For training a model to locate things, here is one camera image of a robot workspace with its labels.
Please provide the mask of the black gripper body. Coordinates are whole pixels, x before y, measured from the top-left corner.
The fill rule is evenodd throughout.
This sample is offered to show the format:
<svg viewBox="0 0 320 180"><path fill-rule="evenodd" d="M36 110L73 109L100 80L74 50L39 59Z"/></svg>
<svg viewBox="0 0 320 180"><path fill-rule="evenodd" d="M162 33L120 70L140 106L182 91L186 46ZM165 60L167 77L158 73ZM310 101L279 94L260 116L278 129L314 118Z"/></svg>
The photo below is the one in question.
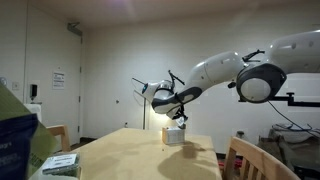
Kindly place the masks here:
<svg viewBox="0 0 320 180"><path fill-rule="evenodd" d="M187 120L188 117L184 113L184 108L180 107L175 115L173 116L173 119L178 123L178 124L184 124Z"/></svg>

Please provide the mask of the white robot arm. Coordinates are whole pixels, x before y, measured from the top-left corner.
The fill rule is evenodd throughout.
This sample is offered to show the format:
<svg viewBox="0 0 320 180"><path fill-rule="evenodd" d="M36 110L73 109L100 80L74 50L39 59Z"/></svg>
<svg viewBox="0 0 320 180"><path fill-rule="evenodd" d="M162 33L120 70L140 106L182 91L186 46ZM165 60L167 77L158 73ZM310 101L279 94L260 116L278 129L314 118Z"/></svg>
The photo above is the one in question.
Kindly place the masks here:
<svg viewBox="0 0 320 180"><path fill-rule="evenodd" d="M168 80L146 83L142 96L156 113L167 115L184 129L184 105L215 85L226 82L241 100L264 103L276 96L289 74L317 73L319 64L320 32L303 32L274 40L260 60L234 51L214 55L192 68L180 91L175 90L178 78L171 75Z"/></svg>

